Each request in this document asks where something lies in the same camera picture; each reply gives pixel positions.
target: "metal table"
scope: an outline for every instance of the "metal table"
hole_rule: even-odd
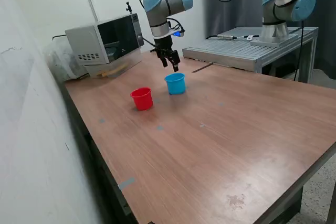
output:
[[[299,36],[292,42],[280,47],[253,46],[249,40],[222,40],[211,38],[194,46],[183,48],[184,58],[206,61],[228,67],[262,73],[262,68],[275,60],[300,48],[301,29],[288,28],[290,33]],[[244,36],[260,35],[261,27],[237,27],[223,35]],[[300,61],[299,81],[309,83],[315,60],[318,28],[307,27],[303,34],[302,58]]]

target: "blue tape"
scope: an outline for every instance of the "blue tape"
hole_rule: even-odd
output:
[[[130,179],[124,181],[120,185],[118,185],[120,190],[125,189],[125,187],[128,187],[129,185],[132,185],[135,182],[135,178],[131,177]]]

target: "red cup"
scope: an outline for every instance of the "red cup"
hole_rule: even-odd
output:
[[[150,88],[139,88],[131,93],[138,110],[148,110],[153,106],[152,90]]]

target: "speckled floor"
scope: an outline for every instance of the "speckled floor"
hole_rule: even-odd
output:
[[[321,70],[314,70],[311,83],[336,89],[336,80],[329,79]],[[336,154],[305,184],[301,213],[289,224],[325,224],[335,181]]]

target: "blue light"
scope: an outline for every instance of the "blue light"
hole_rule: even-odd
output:
[[[180,37],[181,33],[179,31],[177,31],[177,32],[173,33],[173,35],[176,36],[176,37]]]

